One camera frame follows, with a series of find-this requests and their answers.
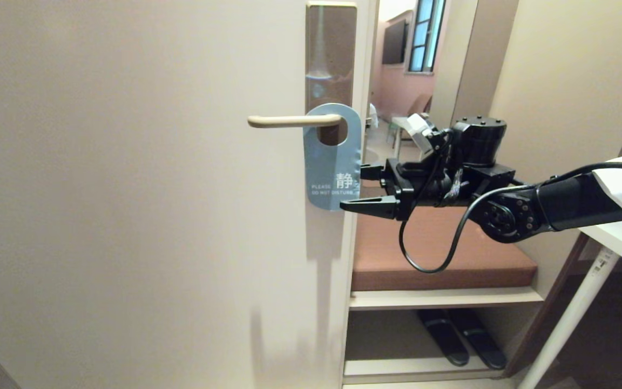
window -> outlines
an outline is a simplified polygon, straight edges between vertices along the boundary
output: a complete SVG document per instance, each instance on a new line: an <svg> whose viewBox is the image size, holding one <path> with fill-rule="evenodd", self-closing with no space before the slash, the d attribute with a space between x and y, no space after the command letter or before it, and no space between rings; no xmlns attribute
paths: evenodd
<svg viewBox="0 0 622 389"><path fill-rule="evenodd" d="M414 20L409 71L429 72L434 69L445 0L419 0Z"/></svg>

chair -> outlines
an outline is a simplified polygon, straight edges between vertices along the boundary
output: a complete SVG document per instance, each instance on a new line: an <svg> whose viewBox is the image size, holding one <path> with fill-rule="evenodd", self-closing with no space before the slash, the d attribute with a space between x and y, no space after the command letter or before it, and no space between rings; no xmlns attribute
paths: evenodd
<svg viewBox="0 0 622 389"><path fill-rule="evenodd" d="M394 158L400 157L400 148L402 147L403 140L409 140L410 138L402 138L402 130L407 128L407 118L412 116L415 113L420 113L424 118L428 118L429 114L427 113L431 108L431 98L432 96L426 93L420 94L412 103L409 110L407 111L407 116L393 116L390 120L390 125L388 125L388 134L386 137L386 141L390 138L392 133L395 136L395 142L393 143L393 149L395 149Z"/></svg>

robotic arm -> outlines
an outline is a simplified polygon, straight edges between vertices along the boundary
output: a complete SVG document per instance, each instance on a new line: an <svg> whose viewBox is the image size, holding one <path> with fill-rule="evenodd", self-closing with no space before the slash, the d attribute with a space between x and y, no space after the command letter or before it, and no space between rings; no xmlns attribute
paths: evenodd
<svg viewBox="0 0 622 389"><path fill-rule="evenodd" d="M515 179L515 170L496 163L505 121L467 117L452 128L439 130L413 115L408 123L407 130L424 158L407 163L388 158L384 167L362 165L361 179L379 180L387 196L343 202L340 207L402 221L400 243L410 263L402 245L402 230L417 206L468 206L461 226L471 219L487 236L503 243L518 242L541 232L622 221L622 202L612 197L607 180L597 179L593 172L608 167L622 169L622 162L588 165L526 185Z"/></svg>

chinese character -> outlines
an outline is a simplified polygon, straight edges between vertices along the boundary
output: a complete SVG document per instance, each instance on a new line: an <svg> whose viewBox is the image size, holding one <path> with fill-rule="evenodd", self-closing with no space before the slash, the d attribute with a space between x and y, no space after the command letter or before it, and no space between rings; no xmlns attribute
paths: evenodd
<svg viewBox="0 0 622 389"><path fill-rule="evenodd" d="M354 180L352 178L352 175L350 175L349 173L340 173L335 176L335 186L339 189L350 188L352 187L353 183Z"/></svg>

brown cushion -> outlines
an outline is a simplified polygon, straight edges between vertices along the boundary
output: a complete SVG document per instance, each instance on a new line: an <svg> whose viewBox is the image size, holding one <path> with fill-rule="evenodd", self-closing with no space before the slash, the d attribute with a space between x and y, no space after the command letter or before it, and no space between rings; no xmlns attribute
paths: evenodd
<svg viewBox="0 0 622 389"><path fill-rule="evenodd" d="M405 246L412 259L427 269L440 266L463 212L463 207L418 207L405 229ZM529 286L536 273L536 263L514 244L494 241L474 222L467 222L445 271L420 273L400 252L399 229L395 220L359 215L353 291Z"/></svg>

